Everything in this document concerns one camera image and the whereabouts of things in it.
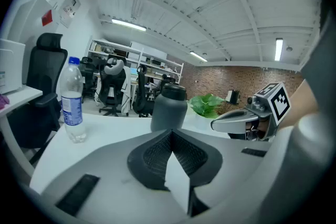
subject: black tumbler lid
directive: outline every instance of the black tumbler lid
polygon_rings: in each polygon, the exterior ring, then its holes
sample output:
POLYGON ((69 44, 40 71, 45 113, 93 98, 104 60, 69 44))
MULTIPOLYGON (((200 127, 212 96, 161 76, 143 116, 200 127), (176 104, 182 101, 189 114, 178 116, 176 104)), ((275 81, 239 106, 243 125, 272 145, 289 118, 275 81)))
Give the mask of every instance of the black tumbler lid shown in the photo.
POLYGON ((186 89, 180 85, 166 83, 162 89, 162 95, 169 99, 184 101, 186 89))

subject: dark gray bottle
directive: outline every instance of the dark gray bottle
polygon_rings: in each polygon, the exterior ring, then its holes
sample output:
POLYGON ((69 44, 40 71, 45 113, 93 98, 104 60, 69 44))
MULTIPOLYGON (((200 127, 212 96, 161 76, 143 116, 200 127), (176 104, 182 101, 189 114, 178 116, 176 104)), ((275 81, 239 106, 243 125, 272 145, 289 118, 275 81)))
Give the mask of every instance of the dark gray bottle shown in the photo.
POLYGON ((155 99, 152 132, 182 127, 188 109, 185 96, 184 87, 171 83, 164 85, 162 93, 155 99))

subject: plastic water bottle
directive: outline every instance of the plastic water bottle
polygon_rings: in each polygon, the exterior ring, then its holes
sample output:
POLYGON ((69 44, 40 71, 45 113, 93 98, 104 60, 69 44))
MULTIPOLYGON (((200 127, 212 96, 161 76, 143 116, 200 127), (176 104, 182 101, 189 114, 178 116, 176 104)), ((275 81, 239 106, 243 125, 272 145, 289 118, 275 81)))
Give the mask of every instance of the plastic water bottle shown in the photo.
POLYGON ((83 81, 78 66, 79 59, 69 57, 69 66, 60 80, 65 129, 74 143, 82 142, 86 137, 81 102, 83 81))

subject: bottle label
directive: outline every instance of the bottle label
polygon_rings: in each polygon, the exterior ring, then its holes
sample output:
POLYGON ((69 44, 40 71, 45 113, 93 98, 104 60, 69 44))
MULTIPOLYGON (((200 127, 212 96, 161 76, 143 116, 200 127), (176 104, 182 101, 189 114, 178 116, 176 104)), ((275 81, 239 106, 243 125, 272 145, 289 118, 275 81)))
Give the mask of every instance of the bottle label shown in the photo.
POLYGON ((82 98, 62 97, 62 107, 64 122, 67 125, 75 126, 83 121, 82 117, 82 98))

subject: fluorescent tube light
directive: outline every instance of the fluorescent tube light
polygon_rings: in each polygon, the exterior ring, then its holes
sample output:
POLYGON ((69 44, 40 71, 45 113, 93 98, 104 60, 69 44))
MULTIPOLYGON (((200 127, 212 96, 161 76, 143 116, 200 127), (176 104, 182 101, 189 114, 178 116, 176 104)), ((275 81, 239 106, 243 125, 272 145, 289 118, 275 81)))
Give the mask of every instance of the fluorescent tube light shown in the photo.
POLYGON ((284 40, 282 38, 277 38, 275 40, 275 46, 276 46, 275 58, 274 58, 275 61, 280 61, 283 43, 284 43, 284 40))
POLYGON ((204 61, 204 62, 207 62, 207 60, 205 60, 204 58, 202 58, 201 56, 197 55, 196 53, 194 53, 193 51, 190 52, 191 55, 197 57, 198 59, 204 61))
POLYGON ((124 22, 122 20, 116 20, 116 19, 112 19, 112 22, 114 24, 117 24, 117 25, 123 25, 123 26, 128 26, 128 27, 131 27, 131 28, 135 28, 137 30, 140 30, 140 31, 146 31, 146 28, 142 27, 142 26, 139 26, 139 25, 135 25, 135 24, 131 24, 131 23, 127 23, 127 22, 124 22))

